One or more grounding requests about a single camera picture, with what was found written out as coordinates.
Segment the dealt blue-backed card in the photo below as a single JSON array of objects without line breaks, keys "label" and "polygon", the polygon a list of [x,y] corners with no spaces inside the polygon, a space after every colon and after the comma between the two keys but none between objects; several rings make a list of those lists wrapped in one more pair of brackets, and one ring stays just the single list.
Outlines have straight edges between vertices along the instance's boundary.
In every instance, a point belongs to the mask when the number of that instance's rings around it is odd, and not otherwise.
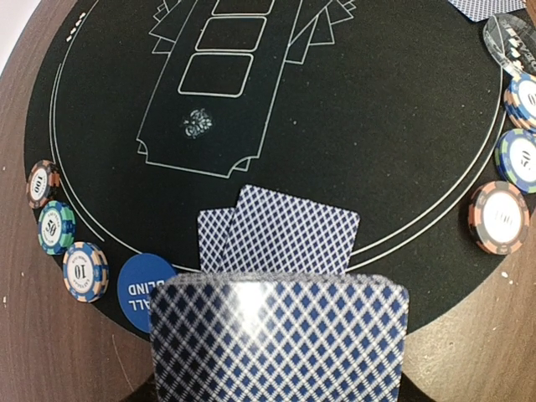
[{"label": "dealt blue-backed card", "polygon": [[218,271],[234,212],[234,208],[205,209],[199,212],[198,248],[201,271]]},{"label": "dealt blue-backed card", "polygon": [[218,268],[342,275],[359,223],[352,210],[247,184],[240,190]]},{"label": "dealt blue-backed card", "polygon": [[475,23],[498,13],[511,13],[526,8],[523,0],[448,0],[448,3]]}]

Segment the blue-backed playing card deck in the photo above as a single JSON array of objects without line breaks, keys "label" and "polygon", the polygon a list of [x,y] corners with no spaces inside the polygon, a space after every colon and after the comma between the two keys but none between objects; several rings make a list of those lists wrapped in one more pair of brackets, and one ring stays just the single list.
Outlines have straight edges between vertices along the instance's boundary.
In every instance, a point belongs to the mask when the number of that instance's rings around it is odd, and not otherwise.
[{"label": "blue-backed playing card deck", "polygon": [[175,276],[150,297],[158,398],[395,401],[409,304],[382,276]]}]

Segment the blue small blind button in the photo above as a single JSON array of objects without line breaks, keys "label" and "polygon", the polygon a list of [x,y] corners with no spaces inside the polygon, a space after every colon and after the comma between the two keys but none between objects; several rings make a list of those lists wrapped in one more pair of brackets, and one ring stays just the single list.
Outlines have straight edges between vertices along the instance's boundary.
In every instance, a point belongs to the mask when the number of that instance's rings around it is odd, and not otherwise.
[{"label": "blue small blind button", "polygon": [[158,255],[142,253],[125,262],[116,290],[121,310],[134,328],[150,332],[150,294],[175,275],[172,265]]}]

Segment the single white blue poker chip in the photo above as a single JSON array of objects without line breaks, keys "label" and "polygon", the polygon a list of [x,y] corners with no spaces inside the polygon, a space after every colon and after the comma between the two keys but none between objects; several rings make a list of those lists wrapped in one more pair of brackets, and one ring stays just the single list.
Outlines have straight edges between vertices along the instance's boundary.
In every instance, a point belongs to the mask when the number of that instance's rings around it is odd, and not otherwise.
[{"label": "single white blue poker chip", "polygon": [[108,288],[110,268],[104,252],[91,242],[75,242],[64,254],[64,284],[78,302],[92,303]]}]

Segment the single green blue poker chip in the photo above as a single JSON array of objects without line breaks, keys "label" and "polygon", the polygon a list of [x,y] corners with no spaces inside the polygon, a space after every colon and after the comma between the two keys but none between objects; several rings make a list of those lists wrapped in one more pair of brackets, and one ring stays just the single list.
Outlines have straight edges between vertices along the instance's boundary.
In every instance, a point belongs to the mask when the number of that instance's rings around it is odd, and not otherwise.
[{"label": "single green blue poker chip", "polygon": [[38,240],[47,255],[62,255],[75,242],[73,209],[60,201],[48,202],[39,216]]}]

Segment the single brown 100 poker chip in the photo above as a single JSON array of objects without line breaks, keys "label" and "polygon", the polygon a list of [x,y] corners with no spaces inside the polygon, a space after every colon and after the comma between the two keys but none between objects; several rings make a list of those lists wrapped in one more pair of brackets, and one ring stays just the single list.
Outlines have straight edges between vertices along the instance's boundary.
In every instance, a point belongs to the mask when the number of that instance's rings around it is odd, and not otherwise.
[{"label": "single brown 100 poker chip", "polygon": [[56,198],[60,188],[59,168],[50,160],[37,161],[27,179],[26,195],[31,209],[41,209]]}]

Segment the clear round dealer button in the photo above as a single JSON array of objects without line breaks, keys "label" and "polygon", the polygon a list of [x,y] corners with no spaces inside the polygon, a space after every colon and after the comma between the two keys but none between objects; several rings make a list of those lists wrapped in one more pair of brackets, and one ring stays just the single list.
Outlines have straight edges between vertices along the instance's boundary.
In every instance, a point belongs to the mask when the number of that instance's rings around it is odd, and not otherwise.
[{"label": "clear round dealer button", "polygon": [[511,76],[535,76],[535,27],[510,13],[492,15],[482,30],[489,54]]}]

